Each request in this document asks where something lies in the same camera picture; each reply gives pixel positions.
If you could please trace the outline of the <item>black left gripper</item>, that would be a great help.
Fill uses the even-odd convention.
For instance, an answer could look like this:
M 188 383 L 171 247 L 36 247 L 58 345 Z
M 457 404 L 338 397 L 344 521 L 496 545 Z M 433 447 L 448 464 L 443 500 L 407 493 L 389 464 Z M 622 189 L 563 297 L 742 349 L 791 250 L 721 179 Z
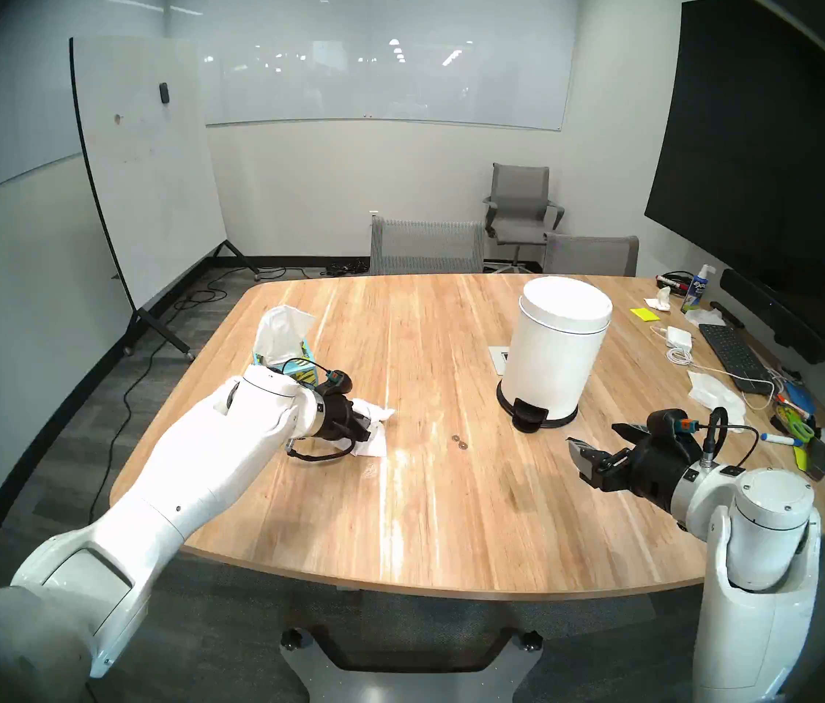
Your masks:
M 329 442 L 348 440 L 349 442 L 368 442 L 371 437 L 370 422 L 375 422 L 376 412 L 361 410 L 355 412 L 352 401 L 341 393 L 320 396 L 322 406 L 322 424 L 319 438 Z

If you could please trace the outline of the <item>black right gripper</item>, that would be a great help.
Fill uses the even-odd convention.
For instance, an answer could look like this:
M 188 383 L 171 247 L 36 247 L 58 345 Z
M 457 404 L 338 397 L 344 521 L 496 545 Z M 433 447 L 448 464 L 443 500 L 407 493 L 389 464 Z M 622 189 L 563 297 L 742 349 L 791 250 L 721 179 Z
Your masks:
M 587 442 L 568 438 L 572 462 L 579 477 L 603 492 L 628 490 L 653 504 L 671 504 L 684 473 L 702 452 L 692 437 L 650 437 L 643 425 L 612 424 L 625 442 L 638 442 L 616 454 L 596 449 Z

